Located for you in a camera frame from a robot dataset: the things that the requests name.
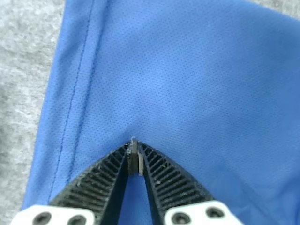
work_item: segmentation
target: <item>ribbed texture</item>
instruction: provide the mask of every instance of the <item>ribbed texture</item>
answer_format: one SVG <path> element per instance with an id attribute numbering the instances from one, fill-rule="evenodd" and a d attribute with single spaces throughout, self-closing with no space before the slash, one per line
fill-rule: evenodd
<path id="1" fill-rule="evenodd" d="M 98 221 L 107 207 L 125 158 L 126 147 L 122 146 L 91 166 L 66 187 L 52 204 L 92 210 Z"/>
<path id="2" fill-rule="evenodd" d="M 213 197 L 197 181 L 162 153 L 142 145 L 145 166 L 161 215 L 172 207 L 203 202 Z"/>

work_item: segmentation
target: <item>blue fabric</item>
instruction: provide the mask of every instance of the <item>blue fabric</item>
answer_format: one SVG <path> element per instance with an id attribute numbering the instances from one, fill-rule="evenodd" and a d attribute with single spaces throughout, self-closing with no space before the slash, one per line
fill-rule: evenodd
<path id="1" fill-rule="evenodd" d="M 133 136 L 245 224 L 299 224 L 300 22 L 243 0 L 67 0 L 23 208 Z M 124 204 L 120 224 L 151 224 L 142 178 Z"/>

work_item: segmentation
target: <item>stitching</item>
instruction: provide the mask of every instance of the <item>stitching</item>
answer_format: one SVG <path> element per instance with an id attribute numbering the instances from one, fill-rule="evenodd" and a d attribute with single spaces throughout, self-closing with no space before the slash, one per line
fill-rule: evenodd
<path id="1" fill-rule="evenodd" d="M 95 57 L 94 57 L 93 64 L 92 64 L 92 72 L 91 72 L 90 81 L 89 81 L 89 85 L 88 85 L 88 91 L 87 91 L 85 101 L 84 101 L 83 112 L 80 116 L 79 131 L 78 131 L 77 137 L 76 137 L 76 144 L 75 144 L 75 149 L 74 149 L 74 153 L 73 153 L 73 158 L 72 158 L 72 161 L 71 161 L 72 163 L 71 163 L 68 178 L 67 178 L 67 183 L 70 182 L 71 176 L 72 176 L 72 173 L 73 173 L 75 156 L 76 156 L 76 153 L 77 153 L 79 138 L 80 138 L 80 135 L 81 135 L 81 132 L 82 132 L 84 116 L 85 116 L 87 105 L 88 105 L 88 99 L 90 98 L 91 85 L 92 85 L 94 77 L 95 77 L 96 59 L 98 59 L 98 54 L 100 52 L 101 40 L 102 40 L 102 36 L 103 36 L 104 30 L 105 30 L 105 27 L 106 27 L 106 21 L 107 21 L 107 18 L 108 18 L 110 2 L 111 2 L 110 0 L 107 0 L 106 6 L 105 6 L 105 9 L 104 9 L 104 12 L 103 12 L 102 30 L 101 30 L 101 33 L 99 35 L 98 43 L 97 43 L 97 46 L 96 46 L 96 53 L 95 53 Z"/>
<path id="2" fill-rule="evenodd" d="M 78 69 L 77 69 L 77 73 L 76 73 L 75 84 L 74 84 L 74 87 L 73 87 L 71 101 L 70 101 L 70 105 L 69 105 L 68 112 L 67 112 L 67 118 L 66 118 L 65 126 L 64 126 L 64 129 L 63 129 L 63 133 L 62 133 L 62 138 L 61 138 L 61 142 L 60 142 L 59 156 L 58 156 L 58 160 L 57 160 L 57 164 L 56 164 L 56 168 L 55 168 L 55 172 L 54 172 L 54 178 L 53 178 L 53 181 L 52 181 L 52 184 L 51 184 L 50 193 L 49 193 L 47 202 L 50 201 L 50 198 L 51 198 L 51 195 L 52 195 L 52 191 L 53 191 L 53 186 L 54 186 L 54 183 L 55 183 L 55 180 L 56 180 L 56 176 L 57 176 L 57 172 L 58 172 L 58 166 L 60 164 L 60 157 L 61 157 L 61 153 L 63 151 L 63 144 L 64 144 L 64 141 L 65 141 L 67 124 L 68 124 L 68 120 L 69 120 L 69 117 L 70 117 L 70 112 L 71 112 L 71 108 L 72 108 L 72 104 L 73 104 L 73 100 L 74 100 L 74 96 L 75 96 L 76 86 L 77 86 L 78 80 L 79 80 L 79 73 L 80 73 L 80 70 L 81 70 L 81 64 L 82 64 L 82 60 L 83 60 L 83 54 L 84 54 L 84 50 L 85 50 L 85 46 L 86 46 L 86 41 L 87 41 L 88 33 L 89 33 L 90 18 L 91 18 L 91 12 L 92 12 L 92 9 L 93 9 L 94 1 L 95 0 L 92 1 L 91 6 L 90 6 L 89 18 L 87 20 L 87 27 L 86 27 L 86 32 L 85 32 L 85 36 L 84 36 L 82 51 L 81 51 L 81 54 L 80 54 L 80 60 L 79 60 L 79 65 L 78 65 Z"/>

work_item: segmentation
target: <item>gray carpet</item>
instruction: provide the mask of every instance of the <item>gray carpet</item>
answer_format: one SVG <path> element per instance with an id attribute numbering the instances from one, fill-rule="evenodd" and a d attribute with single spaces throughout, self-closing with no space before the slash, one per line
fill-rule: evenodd
<path id="1" fill-rule="evenodd" d="M 300 0 L 253 0 L 300 19 Z M 0 1 L 0 225 L 20 209 L 64 0 Z"/>

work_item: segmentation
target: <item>screw hole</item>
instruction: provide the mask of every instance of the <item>screw hole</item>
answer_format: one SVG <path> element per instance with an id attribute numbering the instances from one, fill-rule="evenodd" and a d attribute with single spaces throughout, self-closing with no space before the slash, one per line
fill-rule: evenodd
<path id="1" fill-rule="evenodd" d="M 46 225 L 51 220 L 49 212 L 42 212 L 33 219 L 33 225 Z"/>
<path id="2" fill-rule="evenodd" d="M 224 216 L 224 212 L 218 208 L 208 208 L 206 214 L 209 218 L 221 218 Z"/>
<path id="3" fill-rule="evenodd" d="M 187 214 L 179 212 L 173 215 L 172 222 L 174 224 L 188 224 L 191 222 L 191 219 Z"/>
<path id="4" fill-rule="evenodd" d="M 69 219 L 67 225 L 85 225 L 86 219 L 81 215 L 74 216 Z"/>

